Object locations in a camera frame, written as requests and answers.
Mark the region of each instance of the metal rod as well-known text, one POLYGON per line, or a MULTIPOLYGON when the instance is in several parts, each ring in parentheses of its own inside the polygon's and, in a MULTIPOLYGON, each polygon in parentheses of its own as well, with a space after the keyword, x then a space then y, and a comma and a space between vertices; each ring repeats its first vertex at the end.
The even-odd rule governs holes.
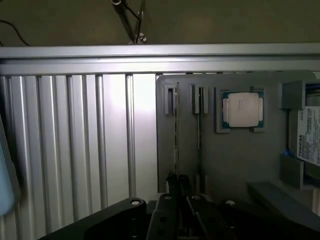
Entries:
POLYGON ((174 88, 174 143, 173 143, 173 172, 177 174, 179 163, 179 82, 176 83, 174 88))
POLYGON ((127 4, 126 1, 125 0, 111 0, 111 3, 114 7, 114 10, 119 15, 119 18, 124 26, 126 33, 129 36, 130 40, 133 43, 136 43, 136 36, 134 34, 134 31, 130 25, 128 16, 126 14, 126 7, 125 7, 125 4, 127 4))

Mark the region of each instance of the sticker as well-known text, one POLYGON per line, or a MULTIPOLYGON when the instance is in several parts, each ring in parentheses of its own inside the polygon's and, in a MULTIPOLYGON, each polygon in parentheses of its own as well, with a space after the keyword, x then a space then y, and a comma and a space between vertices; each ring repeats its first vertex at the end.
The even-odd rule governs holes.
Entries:
POLYGON ((297 152, 299 159, 320 166, 320 107, 298 111, 297 152))

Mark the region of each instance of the metal frame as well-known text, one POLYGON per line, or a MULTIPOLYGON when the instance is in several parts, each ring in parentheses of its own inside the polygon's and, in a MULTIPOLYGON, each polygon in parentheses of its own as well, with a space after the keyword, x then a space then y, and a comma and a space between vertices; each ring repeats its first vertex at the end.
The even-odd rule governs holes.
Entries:
POLYGON ((320 43, 0 47, 1 115, 24 182, 0 238, 37 239, 153 198, 159 75, 284 70, 320 78, 320 43))

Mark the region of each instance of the silver ribbed panel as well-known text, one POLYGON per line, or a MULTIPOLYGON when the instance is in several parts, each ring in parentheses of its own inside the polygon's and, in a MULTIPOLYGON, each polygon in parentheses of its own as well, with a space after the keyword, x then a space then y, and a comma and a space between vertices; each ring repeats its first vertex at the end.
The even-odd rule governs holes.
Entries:
POLYGON ((137 197, 157 193, 155 83, 155 74, 0 77, 22 192, 0 239, 38 239, 127 198, 133 184, 137 197))

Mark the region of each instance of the wall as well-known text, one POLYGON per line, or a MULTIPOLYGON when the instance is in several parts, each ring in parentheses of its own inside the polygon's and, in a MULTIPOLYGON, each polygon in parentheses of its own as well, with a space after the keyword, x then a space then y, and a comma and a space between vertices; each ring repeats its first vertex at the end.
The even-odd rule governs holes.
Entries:
MULTIPOLYGON (((138 11, 140 0, 128 0, 138 11)), ((150 44, 320 42, 320 1, 149 0, 143 32, 150 44)), ((0 19, 33 46, 126 44, 110 0, 2 0, 0 19)), ((0 24, 5 46, 22 46, 0 24)))

